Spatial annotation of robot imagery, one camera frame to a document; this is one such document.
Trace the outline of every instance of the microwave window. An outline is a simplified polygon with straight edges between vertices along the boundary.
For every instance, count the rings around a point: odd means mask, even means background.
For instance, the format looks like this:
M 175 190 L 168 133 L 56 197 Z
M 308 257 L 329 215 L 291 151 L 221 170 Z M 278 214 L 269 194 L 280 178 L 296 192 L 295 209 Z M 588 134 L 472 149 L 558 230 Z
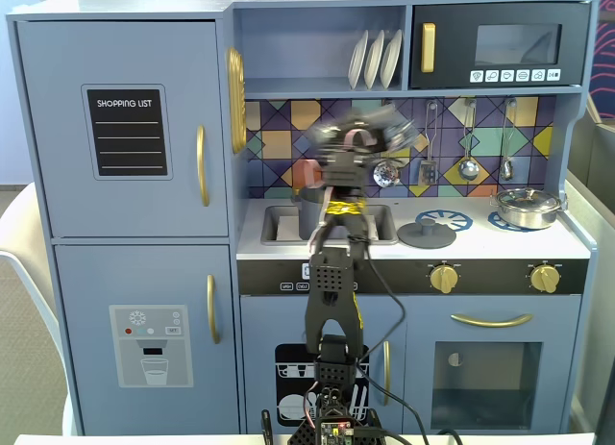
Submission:
M 557 62 L 558 24 L 480 25 L 476 65 Z

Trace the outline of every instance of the shopping list sign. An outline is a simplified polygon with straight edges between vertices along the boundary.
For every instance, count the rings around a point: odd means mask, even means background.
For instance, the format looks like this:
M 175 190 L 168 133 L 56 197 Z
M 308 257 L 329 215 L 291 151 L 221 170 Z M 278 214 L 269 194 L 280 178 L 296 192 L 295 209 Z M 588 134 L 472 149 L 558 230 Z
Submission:
M 158 89 L 88 89 L 99 176 L 166 176 Z

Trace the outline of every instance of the metal pot handle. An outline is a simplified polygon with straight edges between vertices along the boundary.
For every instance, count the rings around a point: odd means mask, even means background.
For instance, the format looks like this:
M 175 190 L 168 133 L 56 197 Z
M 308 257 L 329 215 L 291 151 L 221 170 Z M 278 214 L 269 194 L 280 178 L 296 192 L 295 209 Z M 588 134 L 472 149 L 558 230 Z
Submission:
M 564 199 L 559 201 L 559 210 L 565 211 L 568 209 L 568 194 L 564 193 Z
M 299 196 L 299 192 L 301 189 L 293 189 L 292 195 L 290 196 L 290 201 L 297 206 L 297 209 L 301 209 L 301 197 Z

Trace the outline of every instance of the white wall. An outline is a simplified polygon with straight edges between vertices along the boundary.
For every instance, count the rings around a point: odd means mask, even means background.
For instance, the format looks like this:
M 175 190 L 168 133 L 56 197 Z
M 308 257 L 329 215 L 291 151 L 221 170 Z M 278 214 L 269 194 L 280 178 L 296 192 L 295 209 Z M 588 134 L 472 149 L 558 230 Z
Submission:
M 32 181 L 5 15 L 15 6 L 32 5 L 38 1 L 0 0 L 0 185 L 21 185 Z

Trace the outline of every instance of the blue burner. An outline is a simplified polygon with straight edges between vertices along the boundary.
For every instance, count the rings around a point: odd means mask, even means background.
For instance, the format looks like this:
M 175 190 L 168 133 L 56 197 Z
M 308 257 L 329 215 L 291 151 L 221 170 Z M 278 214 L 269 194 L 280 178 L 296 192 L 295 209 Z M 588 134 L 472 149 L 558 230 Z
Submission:
M 498 229 L 502 229 L 503 231 L 511 231 L 511 232 L 532 232 L 532 229 L 525 229 L 523 227 L 513 226 L 504 221 L 497 211 L 493 211 L 489 214 L 489 222 L 497 227 Z
M 431 210 L 423 211 L 416 216 L 416 221 L 433 219 L 438 224 L 445 224 L 455 232 L 467 231 L 472 227 L 472 218 L 459 211 Z

